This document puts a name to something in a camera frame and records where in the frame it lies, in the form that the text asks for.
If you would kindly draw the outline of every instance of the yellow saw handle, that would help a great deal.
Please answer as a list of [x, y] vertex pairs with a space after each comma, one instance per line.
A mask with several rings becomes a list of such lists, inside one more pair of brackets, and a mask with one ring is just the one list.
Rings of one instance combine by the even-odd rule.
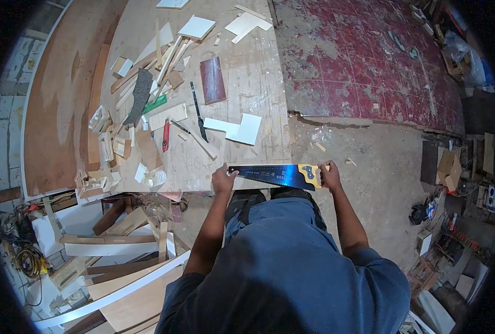
[[298, 164], [297, 169], [303, 174], [306, 183], [312, 184], [314, 188], [322, 187], [318, 183], [318, 178], [316, 177], [316, 171], [319, 169], [318, 166], [312, 164]]

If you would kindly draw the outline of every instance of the cardboard box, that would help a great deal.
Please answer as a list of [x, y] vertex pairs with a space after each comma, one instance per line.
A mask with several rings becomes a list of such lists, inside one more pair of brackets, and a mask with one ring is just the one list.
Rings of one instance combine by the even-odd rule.
[[455, 191], [459, 184], [462, 167], [453, 151], [445, 151], [437, 168], [437, 175], [441, 184], [448, 187], [448, 192]]

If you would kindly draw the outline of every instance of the hand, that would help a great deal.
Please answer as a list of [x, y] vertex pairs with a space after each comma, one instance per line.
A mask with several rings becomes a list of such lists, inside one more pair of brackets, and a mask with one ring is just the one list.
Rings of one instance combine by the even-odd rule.
[[232, 186], [235, 183], [235, 177], [239, 171], [235, 170], [231, 175], [227, 175], [227, 164], [223, 164], [212, 174], [212, 187], [216, 195], [231, 195]]
[[338, 172], [337, 165], [334, 164], [333, 160], [319, 164], [318, 168], [320, 169], [322, 177], [322, 186], [329, 188], [331, 192], [342, 188], [342, 184], [340, 183], [340, 173]]

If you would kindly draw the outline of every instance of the red painted floor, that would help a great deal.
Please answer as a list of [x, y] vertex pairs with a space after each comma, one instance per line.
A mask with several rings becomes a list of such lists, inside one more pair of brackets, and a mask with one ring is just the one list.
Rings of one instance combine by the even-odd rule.
[[[274, 0], [289, 110], [464, 133], [455, 80], [402, 0]], [[390, 39], [396, 34], [406, 51]], [[411, 59], [415, 47], [420, 57]]]

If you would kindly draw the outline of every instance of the blue t-shirt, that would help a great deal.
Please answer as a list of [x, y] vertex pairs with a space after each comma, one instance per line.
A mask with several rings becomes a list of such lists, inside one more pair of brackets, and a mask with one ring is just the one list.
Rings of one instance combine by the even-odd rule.
[[352, 258], [316, 227], [308, 200], [253, 206], [228, 224], [212, 271], [166, 287], [156, 333], [396, 333], [409, 283], [371, 248]]

